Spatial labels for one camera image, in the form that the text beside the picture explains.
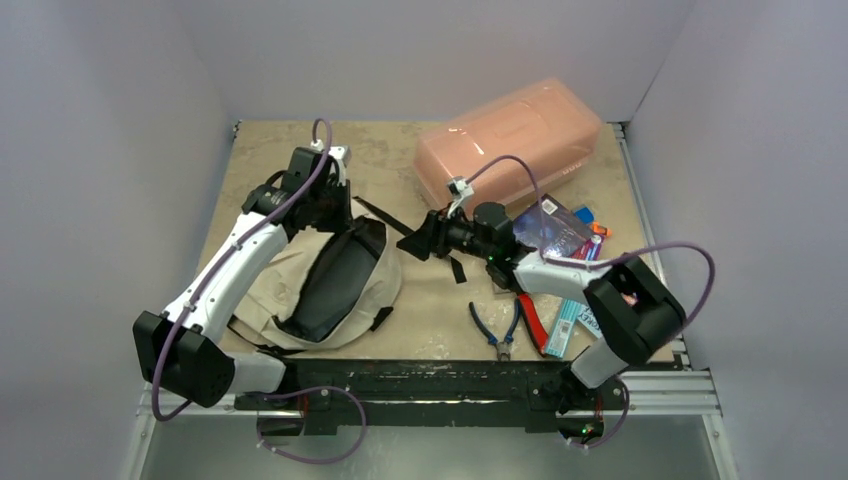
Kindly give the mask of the dark blue shiny book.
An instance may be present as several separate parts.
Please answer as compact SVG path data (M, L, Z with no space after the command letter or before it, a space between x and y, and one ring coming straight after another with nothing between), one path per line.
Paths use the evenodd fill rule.
M558 258L572 257L591 242L594 233L586 223L550 195L541 199L513 220L518 241Z

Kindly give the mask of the beige canvas backpack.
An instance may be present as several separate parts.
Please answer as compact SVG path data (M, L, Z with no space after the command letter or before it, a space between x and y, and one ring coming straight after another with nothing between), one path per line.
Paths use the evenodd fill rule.
M392 315L402 286L391 239L412 229L356 197L343 233L307 229L263 268L227 324L241 340L276 355L335 350Z

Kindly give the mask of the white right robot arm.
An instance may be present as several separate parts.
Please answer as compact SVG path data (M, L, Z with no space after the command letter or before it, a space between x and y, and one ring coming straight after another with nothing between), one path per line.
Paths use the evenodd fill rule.
M482 203L472 216L431 210L397 246L422 261L458 251L483 260L492 281L504 290L588 306L601 337L570 363L561 381L564 399L576 407L596 399L608 379L645 364L686 320L683 307L638 254L609 262L547 259L517 239L499 203Z

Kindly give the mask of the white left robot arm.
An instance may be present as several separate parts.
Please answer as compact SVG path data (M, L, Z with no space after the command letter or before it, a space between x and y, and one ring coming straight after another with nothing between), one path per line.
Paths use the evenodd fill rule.
M272 408L297 399L285 364L262 353L226 353L219 342L238 304L301 230L342 232L351 223L347 146L296 148L287 169L252 190L226 241L193 282L159 313L132 326L145 381L202 407L227 394L259 393Z

